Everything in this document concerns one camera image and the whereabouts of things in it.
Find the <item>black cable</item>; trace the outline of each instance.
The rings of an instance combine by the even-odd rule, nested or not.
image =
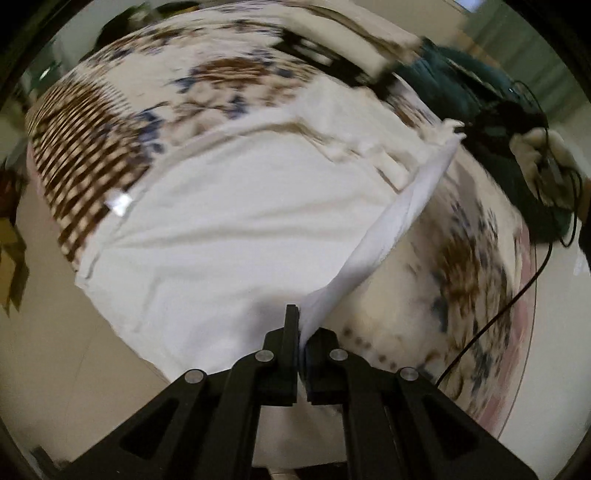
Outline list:
[[[531,97],[533,98],[538,110],[540,111],[540,113],[542,114],[543,118],[544,118],[544,132],[545,132],[545,143],[543,146],[543,150],[541,151],[541,155],[542,158],[547,158],[548,153],[552,153],[552,150],[550,148],[550,133],[549,133],[549,125],[548,125],[548,118],[545,115],[544,111],[542,110],[542,107],[540,105],[540,102],[538,101],[537,97],[535,96],[534,92],[531,90],[531,88],[526,85],[524,82],[520,81],[520,80],[514,80],[512,85],[521,85],[522,87],[524,87],[529,94],[531,95]],[[581,201],[581,196],[582,196],[582,192],[583,192],[583,179],[581,178],[580,173],[575,169],[575,168],[571,168],[571,167],[563,167],[563,166],[559,166],[560,168],[560,173],[564,174],[564,173],[568,173],[570,181],[571,181],[571,186],[573,187],[573,197],[574,197],[574,211],[573,211],[573,216],[574,216],[574,220],[573,220],[573,232],[570,236],[570,239],[568,242],[566,242],[564,240],[564,238],[562,238],[561,236],[558,237],[558,239],[560,240],[560,243],[562,244],[563,247],[565,248],[569,248],[575,240],[575,236],[577,233],[577,217],[576,217],[576,213],[579,210],[579,206],[580,206],[580,201]],[[575,180],[578,181],[579,184],[579,188],[577,189],[576,185],[575,185]],[[548,211],[550,212],[550,216],[552,218],[553,221],[553,225],[556,228],[556,231],[558,231],[558,220],[556,219],[556,216],[554,214],[553,211],[553,207],[556,206],[556,204],[554,206],[548,206],[546,205],[544,202],[542,202],[541,200],[541,195],[540,195],[540,187],[538,185],[538,183],[536,182],[535,184],[537,193],[538,193],[538,200],[540,201],[540,203],[542,205],[544,205],[545,207],[548,208]],[[443,371],[443,373],[441,374],[441,376],[439,376],[439,379],[437,379],[437,382],[435,383],[435,386],[438,387],[441,382],[443,381],[443,379],[449,375],[449,373],[453,370],[453,368],[460,362],[460,360],[462,359],[462,357],[470,350],[470,348],[478,341],[478,339],[484,335],[524,294],[525,292],[528,291],[528,289],[534,284],[534,282],[538,279],[538,277],[541,275],[541,273],[544,271],[546,265],[548,264],[549,260],[550,260],[550,255],[552,254],[552,243],[548,244],[548,253],[546,254],[546,258],[544,259],[544,261],[542,262],[540,268],[535,272],[534,276],[531,277],[531,279],[529,280],[528,283],[526,283],[526,285],[519,291],[517,292],[517,294],[509,301],[509,303],[507,303],[507,305],[505,305],[473,338],[472,340],[470,340],[466,346],[462,349],[462,351],[460,351],[459,354],[456,355],[456,357],[452,360],[452,363],[450,363],[447,368]]]
[[[497,313],[486,325],[484,325],[484,327],[480,330],[480,332],[478,332],[473,338],[472,340],[470,340],[466,346],[462,349],[462,351],[456,355],[456,357],[452,360],[452,363],[450,363],[447,368],[444,370],[444,372],[441,374],[441,376],[439,377],[439,379],[437,380],[437,382],[435,383],[435,386],[438,387],[441,382],[443,381],[443,379],[449,375],[449,373],[453,370],[453,368],[460,362],[460,360],[462,359],[462,357],[466,354],[466,352],[468,350],[470,350],[470,348],[472,347],[472,345],[474,345],[478,339],[484,335],[488,329],[490,329],[497,320],[499,320],[506,312],[507,310],[509,310],[524,294],[525,292],[534,284],[534,282],[538,279],[538,277],[541,275],[541,273],[544,271],[544,269],[546,268],[546,265],[548,264],[549,260],[550,260],[550,255],[552,254],[552,244],[548,244],[548,253],[546,254],[546,258],[544,259],[544,261],[542,262],[541,266],[539,267],[539,269],[536,271],[536,273],[534,274],[533,277],[531,277],[530,281],[528,283],[526,283],[526,285],[517,293],[517,295],[515,295],[510,301],[509,303],[507,303],[507,305],[505,305],[500,311],[499,313]]]

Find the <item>checkered pattern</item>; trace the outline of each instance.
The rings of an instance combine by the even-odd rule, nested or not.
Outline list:
[[[89,235],[108,213],[105,193],[127,191],[146,172],[138,125],[116,93],[97,83],[64,79],[27,116],[35,166],[59,243],[77,268]]]

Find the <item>white glove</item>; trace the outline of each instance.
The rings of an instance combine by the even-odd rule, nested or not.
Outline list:
[[[580,174],[573,154],[558,132],[548,130],[546,154],[557,164],[549,166],[543,158],[545,145],[546,133],[543,128],[534,128],[525,135],[515,134],[509,142],[509,148],[534,197],[538,198],[539,195],[539,199],[547,206],[573,210],[575,197],[581,194],[579,179],[574,172],[565,170],[565,167],[571,168]]]

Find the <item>floor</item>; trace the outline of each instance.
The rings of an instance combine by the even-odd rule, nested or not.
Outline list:
[[[17,227],[30,269],[20,312],[0,309],[0,416],[20,445],[73,460],[167,382],[111,330],[62,256],[45,204],[27,189]]]

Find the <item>green curtain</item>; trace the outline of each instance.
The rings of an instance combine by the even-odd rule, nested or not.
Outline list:
[[[501,0],[486,0],[464,33],[514,80],[526,83],[550,122],[559,122],[587,102],[585,94],[548,42]],[[474,49],[470,54],[482,56]]]

